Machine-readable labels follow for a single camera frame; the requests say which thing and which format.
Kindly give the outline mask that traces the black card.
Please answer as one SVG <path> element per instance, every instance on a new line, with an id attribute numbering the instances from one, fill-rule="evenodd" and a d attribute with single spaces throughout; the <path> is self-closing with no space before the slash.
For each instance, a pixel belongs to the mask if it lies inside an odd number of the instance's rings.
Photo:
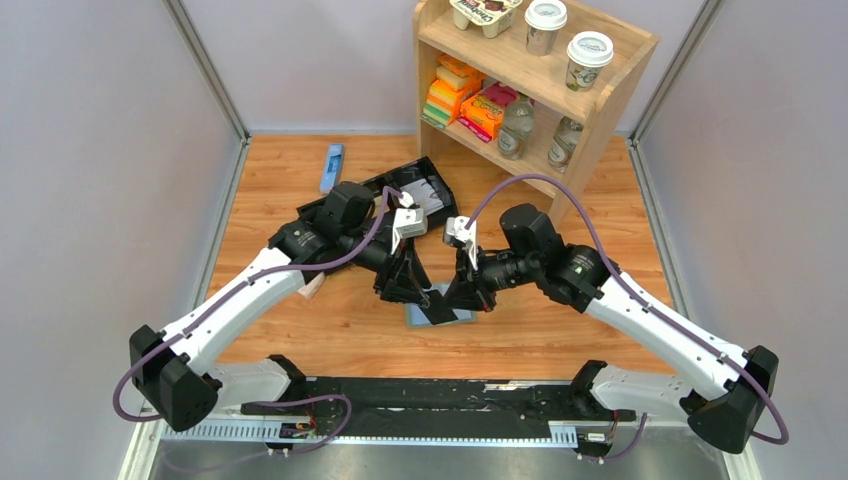
<path id="1" fill-rule="evenodd" d="M 445 304 L 442 293 L 437 289 L 425 291 L 424 299 L 418 307 L 424 320 L 430 325 L 445 324 L 458 319 L 456 313 Z"/>

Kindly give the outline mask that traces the teal leather card holder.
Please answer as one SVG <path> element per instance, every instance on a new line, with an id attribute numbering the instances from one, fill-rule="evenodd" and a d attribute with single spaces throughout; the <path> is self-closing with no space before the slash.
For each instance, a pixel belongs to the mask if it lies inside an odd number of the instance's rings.
<path id="1" fill-rule="evenodd" d="M 422 308 L 417 304 L 407 303 L 404 305 L 404 312 L 406 325 L 409 328 L 456 325 L 476 321 L 475 312 L 461 309 L 450 310 L 438 302 L 427 308 Z"/>

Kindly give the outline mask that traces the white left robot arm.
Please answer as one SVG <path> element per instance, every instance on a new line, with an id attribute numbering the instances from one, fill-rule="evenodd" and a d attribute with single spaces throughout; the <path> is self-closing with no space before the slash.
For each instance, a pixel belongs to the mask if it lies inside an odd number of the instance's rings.
<path id="1" fill-rule="evenodd" d="M 426 206 L 409 187 L 386 185 L 375 193 L 366 185 L 337 184 L 283 224 L 212 297 L 160 330 L 143 325 L 130 336 L 130 368 L 115 388 L 115 411 L 141 421 L 120 404 L 132 384 L 153 407 L 151 418 L 176 432 L 243 404 L 270 403 L 281 414 L 296 413 L 306 389 L 284 356 L 252 364 L 220 364 L 218 357 L 271 307 L 350 264 L 376 273 L 383 300 L 429 304 L 429 282 L 413 250 L 414 238 L 428 230 Z"/>

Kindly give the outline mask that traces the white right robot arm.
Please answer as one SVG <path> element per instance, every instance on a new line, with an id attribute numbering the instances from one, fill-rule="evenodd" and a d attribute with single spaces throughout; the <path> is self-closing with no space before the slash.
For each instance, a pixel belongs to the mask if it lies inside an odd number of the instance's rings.
<path id="1" fill-rule="evenodd" d="M 535 285 L 548 299 L 626 334 L 673 368 L 671 375 L 589 360 L 574 377 L 573 410 L 592 419 L 631 410 L 683 421 L 709 445 L 740 454 L 768 405 L 779 365 L 767 347 L 750 349 L 717 337 L 645 291 L 588 245 L 563 241 L 547 214 L 530 204 L 506 210 L 500 226 L 508 248 L 484 252 L 476 225 L 451 217 L 444 242 L 457 250 L 445 302 L 490 312 L 500 290 Z"/>

